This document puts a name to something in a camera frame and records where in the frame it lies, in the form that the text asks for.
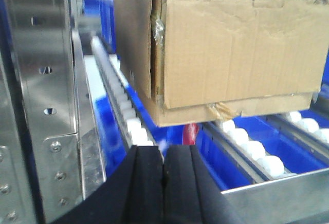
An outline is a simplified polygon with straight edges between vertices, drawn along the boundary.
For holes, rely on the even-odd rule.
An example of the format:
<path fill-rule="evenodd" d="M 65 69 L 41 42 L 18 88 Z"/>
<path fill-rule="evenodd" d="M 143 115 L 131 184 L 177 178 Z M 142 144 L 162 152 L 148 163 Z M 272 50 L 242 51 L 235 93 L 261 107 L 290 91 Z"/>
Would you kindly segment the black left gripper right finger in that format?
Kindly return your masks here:
<path fill-rule="evenodd" d="M 164 175 L 165 223 L 245 223 L 218 189 L 196 146 L 170 146 Z"/>

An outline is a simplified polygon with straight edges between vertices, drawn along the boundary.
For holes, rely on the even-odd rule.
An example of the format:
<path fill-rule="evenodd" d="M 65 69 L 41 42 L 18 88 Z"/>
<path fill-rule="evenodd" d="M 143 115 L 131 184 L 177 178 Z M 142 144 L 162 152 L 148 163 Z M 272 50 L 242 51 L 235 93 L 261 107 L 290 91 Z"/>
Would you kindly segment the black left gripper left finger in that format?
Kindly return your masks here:
<path fill-rule="evenodd" d="M 95 192 L 55 223 L 162 223 L 162 158 L 156 146 L 132 146 Z"/>

